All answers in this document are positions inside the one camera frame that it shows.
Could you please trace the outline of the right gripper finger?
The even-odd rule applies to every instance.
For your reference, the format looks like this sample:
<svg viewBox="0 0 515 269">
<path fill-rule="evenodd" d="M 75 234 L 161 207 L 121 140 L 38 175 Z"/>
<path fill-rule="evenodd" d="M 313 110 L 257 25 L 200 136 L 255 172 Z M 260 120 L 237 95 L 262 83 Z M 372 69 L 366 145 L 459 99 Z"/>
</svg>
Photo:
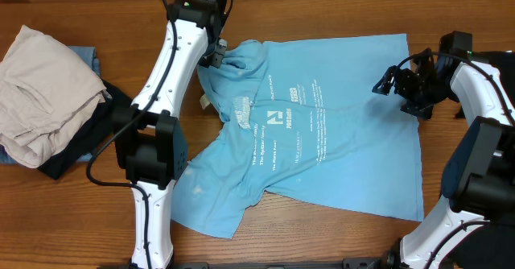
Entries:
<svg viewBox="0 0 515 269">
<path fill-rule="evenodd" d="M 397 66 L 390 66 L 382 78 L 373 86 L 372 92 L 380 95 L 389 95 L 389 92 L 394 83 L 394 73 L 397 70 Z"/>
<path fill-rule="evenodd" d="M 430 120 L 432 117 L 433 105 L 417 106 L 413 102 L 407 101 L 401 106 L 401 111 L 422 120 Z"/>
</svg>

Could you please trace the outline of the light blue printed t-shirt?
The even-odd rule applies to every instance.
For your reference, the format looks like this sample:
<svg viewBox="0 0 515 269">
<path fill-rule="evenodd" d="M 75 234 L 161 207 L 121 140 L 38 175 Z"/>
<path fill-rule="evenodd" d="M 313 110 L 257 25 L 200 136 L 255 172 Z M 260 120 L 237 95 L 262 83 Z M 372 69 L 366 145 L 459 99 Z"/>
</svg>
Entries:
<svg viewBox="0 0 515 269">
<path fill-rule="evenodd" d="M 200 84 L 223 123 L 177 182 L 171 217 L 231 238 L 272 192 L 316 205 L 421 221 L 418 120 L 372 91 L 409 54 L 404 34 L 285 43 L 248 40 Z"/>
</svg>

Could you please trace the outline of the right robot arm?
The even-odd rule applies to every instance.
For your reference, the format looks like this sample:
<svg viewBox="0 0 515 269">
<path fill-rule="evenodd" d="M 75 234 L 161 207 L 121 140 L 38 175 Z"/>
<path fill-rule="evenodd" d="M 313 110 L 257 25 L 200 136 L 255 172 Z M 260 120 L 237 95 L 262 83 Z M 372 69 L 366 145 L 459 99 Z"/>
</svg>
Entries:
<svg viewBox="0 0 515 269">
<path fill-rule="evenodd" d="M 447 161 L 437 205 L 381 259 L 345 259 L 345 267 L 445 268 L 448 255 L 475 230 L 514 211 L 514 54 L 474 52 L 472 34 L 453 31 L 439 49 L 391 66 L 373 92 L 396 93 L 401 110 L 431 118 L 445 99 L 461 105 L 468 130 Z"/>
</svg>

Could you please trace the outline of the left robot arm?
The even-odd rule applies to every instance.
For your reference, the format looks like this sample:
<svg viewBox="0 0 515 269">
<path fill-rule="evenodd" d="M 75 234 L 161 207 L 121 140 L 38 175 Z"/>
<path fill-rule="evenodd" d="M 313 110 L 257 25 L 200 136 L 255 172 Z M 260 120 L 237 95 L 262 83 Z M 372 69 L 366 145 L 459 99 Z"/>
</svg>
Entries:
<svg viewBox="0 0 515 269">
<path fill-rule="evenodd" d="M 221 65 L 227 43 L 220 35 L 233 0 L 175 0 L 164 7 L 166 35 L 153 70 L 130 107 L 113 113 L 117 162 L 135 204 L 131 268 L 173 266 L 171 198 L 187 157 L 181 105 L 195 69 Z"/>
</svg>

